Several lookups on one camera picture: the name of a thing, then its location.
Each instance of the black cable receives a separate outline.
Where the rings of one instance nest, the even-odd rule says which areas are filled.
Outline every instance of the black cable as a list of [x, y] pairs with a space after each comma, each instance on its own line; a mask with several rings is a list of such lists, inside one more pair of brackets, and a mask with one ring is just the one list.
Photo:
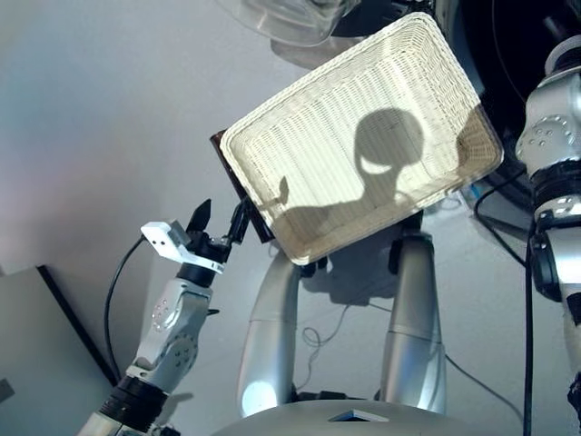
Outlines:
[[[378, 304], [374, 304], [372, 302], [369, 303], [369, 306], [375, 307], [376, 309], [379, 309], [379, 310], [381, 310], [383, 312], [391, 312], [391, 309], [388, 309], [386, 307], [380, 306]], [[343, 324], [343, 319], [345, 318], [345, 312], [349, 309], [349, 307], [350, 307], [350, 305], [345, 306], [345, 308], [343, 309], [343, 312], [341, 313], [341, 316], [339, 317], [339, 321], [337, 322], [337, 326], [333, 330], [333, 333], [330, 334], [325, 339], [321, 339], [319, 332], [317, 332], [317, 330], [315, 330], [313, 327], [305, 327], [302, 330], [302, 340], [305, 342], [306, 345], [310, 346], [311, 348], [314, 348], [315, 350], [311, 353], [311, 355], [309, 357], [309, 360], [308, 360], [308, 363], [307, 363], [307, 367], [308, 367], [307, 378], [297, 388], [297, 390], [302, 389], [306, 384], [309, 383], [310, 377], [312, 375], [312, 364], [314, 363], [314, 361], [319, 356], [320, 349], [324, 345], [326, 345], [327, 343], [329, 343], [337, 335], [337, 333], [339, 332], [340, 326]], [[313, 334], [314, 339], [309, 337], [308, 332], [311, 332]], [[518, 407], [513, 402], [511, 402], [506, 397], [502, 396], [501, 394], [499, 394], [498, 392], [496, 392], [494, 389], [492, 389], [489, 386], [487, 386], [484, 382], [480, 381], [475, 376], [473, 376], [472, 374], [470, 374], [468, 371], [466, 371], [465, 369], [463, 369], [460, 365], [458, 365], [456, 362], [454, 362], [454, 360], [448, 354], [446, 354], [446, 359], [462, 375], [464, 375], [467, 378], [469, 378], [471, 381], [473, 381], [474, 383], [476, 383], [478, 386], [480, 386], [482, 389], [484, 389], [486, 392], [488, 392], [489, 394], [491, 394], [496, 399], [502, 401], [512, 412], [514, 412], [516, 414], [516, 416], [518, 417], [518, 420], [519, 421], [521, 421], [521, 422], [523, 421], [523, 414], [520, 412], [520, 410], [518, 409]]]
[[107, 347], [107, 357], [109, 358], [109, 362], [111, 363], [111, 369], [117, 381], [121, 380], [121, 373], [119, 372], [119, 367], [117, 366], [117, 361], [115, 360], [115, 356], [113, 354], [113, 346], [111, 345], [111, 334], [109, 332], [109, 312], [111, 311], [111, 299], [113, 298], [113, 292], [115, 291], [115, 285], [117, 284], [117, 280], [119, 280], [119, 276], [121, 275], [121, 271], [123, 267], [127, 263], [127, 260], [131, 257], [133, 252], [139, 247], [139, 245], [145, 241], [145, 236], [141, 235], [140, 238], [137, 240], [136, 243], [129, 249], [129, 251], [125, 254], [122, 260], [119, 262], [117, 266], [117, 270], [113, 275], [113, 279], [111, 280], [111, 284], [109, 285], [109, 291], [107, 292], [107, 297], [105, 298], [105, 307], [103, 313], [103, 328], [104, 328], [104, 336], [105, 336], [105, 346]]
[[478, 198], [478, 200], [476, 201], [476, 204], [474, 205], [474, 216], [476, 216], [476, 219], [478, 220], [478, 222], [481, 223], [484, 227], [486, 227], [486, 229], [490, 232], [490, 234], [492, 234], [492, 236], [494, 236], [494, 238], [498, 241], [498, 243], [502, 246], [502, 248], [504, 248], [507, 251], [507, 253], [510, 254], [512, 256], [512, 258], [515, 261], [517, 261], [518, 263], [520, 263], [522, 266], [526, 266], [525, 261], [517, 254], [517, 252], [515, 252], [512, 249], [512, 247], [510, 245], [508, 245], [508, 243], [502, 237], [500, 237], [500, 235], [497, 233], [496, 230], [494, 230], [492, 225], [490, 225], [490, 223], [487, 220], [482, 218], [482, 216], [480, 215], [480, 205], [490, 195], [492, 195], [493, 193], [495, 193], [499, 189], [504, 188], [508, 184], [513, 183], [518, 177], [520, 177], [524, 173], [525, 173], [525, 170], [523, 169], [523, 170], [519, 171], [518, 173], [516, 173], [515, 175], [513, 175], [512, 177], [506, 179], [503, 183], [494, 186], [492, 189], [490, 189], [488, 192], [484, 193], [480, 198]]
[[452, 358], [448, 354], [446, 354], [446, 359], [462, 375], [464, 375], [465, 377], [469, 378], [471, 381], [473, 381], [475, 384], [477, 384], [478, 386], [480, 386], [482, 389], [484, 389], [490, 395], [492, 395], [493, 397], [495, 397], [497, 400], [502, 401], [512, 412], [515, 413], [515, 415], [517, 416], [518, 420], [521, 421], [521, 422], [523, 422], [523, 420], [524, 420], [523, 414], [520, 412], [520, 410], [518, 409], [518, 407], [515, 404], [513, 404], [510, 400], [508, 400], [507, 398], [503, 397], [498, 392], [496, 392], [492, 388], [488, 387], [482, 381], [480, 381], [479, 379], [477, 379], [476, 377], [474, 377], [472, 374], [470, 374], [469, 372], [467, 372], [466, 370], [464, 370], [460, 365], [458, 365], [456, 362], [454, 362], [454, 360], [452, 360]]
[[[531, 223], [528, 232], [528, 240], [535, 234], [535, 220]], [[527, 266], [525, 276], [525, 400], [524, 400], [524, 418], [523, 418], [523, 435], [531, 435], [532, 424], [532, 404], [533, 404], [533, 279], [531, 271], [531, 251], [527, 243]]]
[[515, 85], [515, 83], [512, 80], [512, 77], [510, 77], [510, 74], [508, 73], [508, 69], [507, 69], [505, 61], [502, 57], [502, 54], [500, 53], [500, 46], [498, 45], [498, 37], [497, 37], [497, 18], [496, 18], [497, 12], [496, 12], [496, 8], [495, 8], [495, 0], [492, 0], [492, 3], [490, 6], [492, 9], [491, 10], [491, 14], [492, 14], [492, 39], [494, 40], [494, 48], [497, 51], [498, 61], [500, 62], [500, 66], [502, 67], [502, 71], [504, 71], [505, 76], [507, 77], [507, 80], [510, 83], [510, 86], [512, 86], [512, 89], [518, 95], [518, 98], [520, 98], [520, 100], [523, 103], [526, 103], [527, 100], [525, 99], [525, 97], [523, 97], [523, 95], [520, 93], [520, 91], [518, 91], [517, 86]]

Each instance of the white floor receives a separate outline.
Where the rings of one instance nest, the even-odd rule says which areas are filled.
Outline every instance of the white floor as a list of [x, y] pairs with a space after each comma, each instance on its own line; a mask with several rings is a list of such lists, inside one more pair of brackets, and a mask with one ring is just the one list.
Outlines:
[[[442, 210], [425, 219], [424, 228], [433, 234], [436, 246], [445, 344], [448, 354], [465, 370], [521, 409], [524, 272], [484, 236], [470, 215], [466, 206], [446, 200]], [[371, 398], [378, 389], [389, 322], [389, 313], [378, 307], [391, 306], [392, 299], [381, 295], [393, 292], [395, 281], [380, 268], [375, 268], [380, 271], [375, 274], [367, 268], [384, 263], [386, 246], [389, 247], [389, 231], [345, 249], [329, 276], [322, 274], [316, 285], [304, 281], [300, 290], [296, 384], [307, 377], [307, 361], [312, 352], [301, 339], [302, 329], [316, 328], [325, 338], [335, 330], [345, 303], [353, 304], [345, 312], [338, 334], [320, 351], [304, 391], [344, 391], [350, 396]], [[363, 252], [368, 256], [363, 264], [358, 264], [355, 260]], [[345, 264], [341, 263], [342, 258], [353, 260], [343, 268], [343, 273], [336, 270], [337, 264]], [[228, 273], [244, 277], [243, 272], [233, 271], [235, 263], [229, 265]], [[256, 271], [246, 272], [249, 282], [256, 282], [255, 276], [260, 277], [265, 267], [257, 265]], [[359, 286], [346, 279], [358, 274], [366, 279], [359, 281]], [[222, 313], [206, 322], [200, 358], [178, 389], [178, 393], [190, 393], [193, 398], [181, 402], [171, 418], [171, 423], [184, 435], [210, 434], [238, 418], [234, 400], [236, 377], [246, 320], [256, 290], [243, 289], [245, 281], [240, 279], [240, 289], [229, 290], [227, 294], [223, 290], [218, 292], [219, 280], [213, 306]], [[535, 323], [534, 433], [576, 434], [576, 418], [566, 404], [569, 376], [560, 306], [535, 296]], [[507, 406], [451, 366], [448, 366], [448, 414], [474, 423], [488, 434], [521, 432], [518, 418]]]

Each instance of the white wicker basket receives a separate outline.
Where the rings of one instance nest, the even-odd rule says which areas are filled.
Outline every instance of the white wicker basket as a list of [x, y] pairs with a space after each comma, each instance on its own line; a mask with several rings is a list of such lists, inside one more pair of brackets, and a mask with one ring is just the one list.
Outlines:
[[494, 170], [502, 149], [479, 103], [436, 23], [411, 14], [246, 115], [221, 149], [306, 264]]

